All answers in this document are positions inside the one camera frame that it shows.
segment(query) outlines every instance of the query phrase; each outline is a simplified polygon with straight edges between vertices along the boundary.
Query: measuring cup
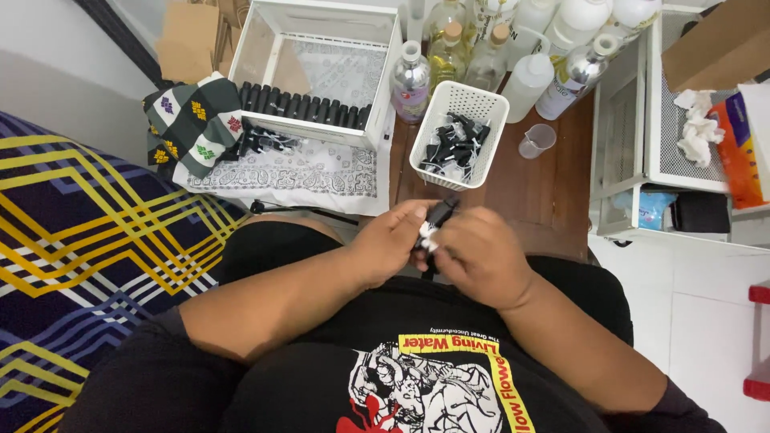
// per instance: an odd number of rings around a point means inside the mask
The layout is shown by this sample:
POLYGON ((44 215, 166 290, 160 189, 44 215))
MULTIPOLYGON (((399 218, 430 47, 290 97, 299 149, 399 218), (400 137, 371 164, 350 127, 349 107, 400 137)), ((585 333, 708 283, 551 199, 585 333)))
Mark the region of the measuring cup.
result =
POLYGON ((538 123, 524 133, 524 139, 519 144, 519 154, 522 158, 535 159, 555 143, 556 131, 544 123, 538 123))

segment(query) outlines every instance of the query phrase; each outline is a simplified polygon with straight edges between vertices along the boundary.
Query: red stool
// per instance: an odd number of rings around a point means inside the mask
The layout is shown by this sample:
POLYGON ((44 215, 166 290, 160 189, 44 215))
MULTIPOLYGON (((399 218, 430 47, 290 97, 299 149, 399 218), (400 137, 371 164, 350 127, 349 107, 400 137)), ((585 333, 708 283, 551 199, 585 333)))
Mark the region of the red stool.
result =
MULTIPOLYGON (((770 288, 751 286, 748 288, 748 300, 757 304, 770 304, 770 288)), ((770 383, 745 379, 743 394, 760 401, 770 401, 770 383)))

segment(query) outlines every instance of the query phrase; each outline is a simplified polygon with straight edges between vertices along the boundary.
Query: patterned bedsheet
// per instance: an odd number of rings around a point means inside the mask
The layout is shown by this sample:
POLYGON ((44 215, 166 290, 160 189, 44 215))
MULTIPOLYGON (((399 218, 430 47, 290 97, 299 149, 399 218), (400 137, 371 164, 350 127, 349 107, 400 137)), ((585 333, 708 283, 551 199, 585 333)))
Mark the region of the patterned bedsheet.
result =
POLYGON ((141 320, 216 286, 245 219, 0 112, 0 431, 54 431, 141 320))

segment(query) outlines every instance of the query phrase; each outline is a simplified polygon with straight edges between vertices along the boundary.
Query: forearm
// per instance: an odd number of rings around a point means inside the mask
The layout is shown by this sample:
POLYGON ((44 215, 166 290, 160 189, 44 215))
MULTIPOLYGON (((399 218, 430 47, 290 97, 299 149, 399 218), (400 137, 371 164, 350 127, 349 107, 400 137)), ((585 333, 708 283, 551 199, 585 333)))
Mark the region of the forearm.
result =
POLYGON ((187 334, 205 351, 253 362, 361 292, 350 259, 342 247, 193 297, 179 306, 187 334))
POLYGON ((529 355, 606 412, 649 411, 665 392, 660 370, 539 275, 500 315, 529 355))

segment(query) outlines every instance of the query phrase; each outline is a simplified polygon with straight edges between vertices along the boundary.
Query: person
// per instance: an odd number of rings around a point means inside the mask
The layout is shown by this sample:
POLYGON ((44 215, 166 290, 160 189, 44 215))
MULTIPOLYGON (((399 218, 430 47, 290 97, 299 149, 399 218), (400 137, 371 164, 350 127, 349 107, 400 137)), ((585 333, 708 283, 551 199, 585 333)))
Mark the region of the person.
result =
POLYGON ((70 431, 724 431, 636 352, 600 267, 525 257, 495 212, 432 237, 453 285, 395 277, 436 202, 407 201, 344 246, 254 216, 220 287, 140 324, 89 375, 70 431))

